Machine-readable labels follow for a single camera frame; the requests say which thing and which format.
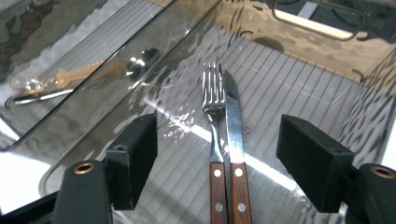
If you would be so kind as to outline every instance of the metal rivet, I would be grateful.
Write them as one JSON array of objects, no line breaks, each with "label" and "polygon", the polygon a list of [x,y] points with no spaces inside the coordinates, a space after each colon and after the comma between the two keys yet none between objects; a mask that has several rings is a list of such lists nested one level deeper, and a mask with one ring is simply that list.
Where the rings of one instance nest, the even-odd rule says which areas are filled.
[{"label": "metal rivet", "polygon": [[387,169],[385,167],[374,166],[374,167],[371,168],[371,170],[376,175],[379,175],[379,176],[384,177],[386,179],[394,179],[394,178],[396,178],[396,174],[393,171],[391,171],[390,169]]},{"label": "metal rivet", "polygon": [[85,175],[95,168],[95,165],[91,162],[83,163],[74,169],[76,175]]},{"label": "metal rivet", "polygon": [[245,212],[247,210],[247,207],[243,203],[238,204],[238,211],[239,212]]},{"label": "metal rivet", "polygon": [[222,211],[222,209],[223,209],[223,206],[222,206],[222,204],[221,204],[221,203],[216,203],[216,205],[215,205],[215,209],[216,209],[216,211],[217,211],[217,212],[221,212],[221,211]]},{"label": "metal rivet", "polygon": [[215,175],[215,177],[219,177],[219,176],[221,176],[221,170],[215,170],[215,172],[213,172],[213,174]]},{"label": "metal rivet", "polygon": [[236,176],[242,176],[244,174],[244,172],[240,169],[240,168],[237,168],[236,170],[235,170],[235,175]]}]

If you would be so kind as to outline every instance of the fork tines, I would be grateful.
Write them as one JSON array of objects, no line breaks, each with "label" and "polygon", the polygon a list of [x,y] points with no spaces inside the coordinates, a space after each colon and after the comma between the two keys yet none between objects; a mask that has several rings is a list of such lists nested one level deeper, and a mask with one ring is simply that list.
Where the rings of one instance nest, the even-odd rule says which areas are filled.
[{"label": "fork tines", "polygon": [[224,88],[222,84],[221,64],[204,64],[203,96],[204,105],[224,102]]}]

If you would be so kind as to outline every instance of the stainless steel blade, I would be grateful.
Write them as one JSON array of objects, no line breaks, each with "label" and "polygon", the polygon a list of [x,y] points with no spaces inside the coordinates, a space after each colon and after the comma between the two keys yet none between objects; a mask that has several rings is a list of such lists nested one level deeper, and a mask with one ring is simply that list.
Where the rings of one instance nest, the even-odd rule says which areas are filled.
[{"label": "stainless steel blade", "polygon": [[231,163],[245,162],[242,138],[242,117],[239,106],[239,93],[235,81],[228,71],[224,72],[225,116],[227,121],[228,149]]}]

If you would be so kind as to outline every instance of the fork handle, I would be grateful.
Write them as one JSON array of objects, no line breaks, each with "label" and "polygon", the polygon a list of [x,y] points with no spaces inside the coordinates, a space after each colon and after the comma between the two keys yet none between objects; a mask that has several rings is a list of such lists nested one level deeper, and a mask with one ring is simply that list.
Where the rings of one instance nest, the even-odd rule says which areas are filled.
[{"label": "fork handle", "polygon": [[224,162],[210,162],[210,220],[212,224],[228,223],[227,190]]}]

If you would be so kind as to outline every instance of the knife blade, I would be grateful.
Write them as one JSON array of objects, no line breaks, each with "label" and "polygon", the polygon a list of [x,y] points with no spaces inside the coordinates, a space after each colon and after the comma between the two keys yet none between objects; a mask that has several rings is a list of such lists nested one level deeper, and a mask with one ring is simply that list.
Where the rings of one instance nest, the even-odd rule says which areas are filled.
[{"label": "knife blade", "polygon": [[225,116],[227,122],[228,149],[231,162],[231,194],[233,223],[251,223],[248,176],[244,156],[242,117],[239,93],[233,77],[224,72],[226,93]]}]

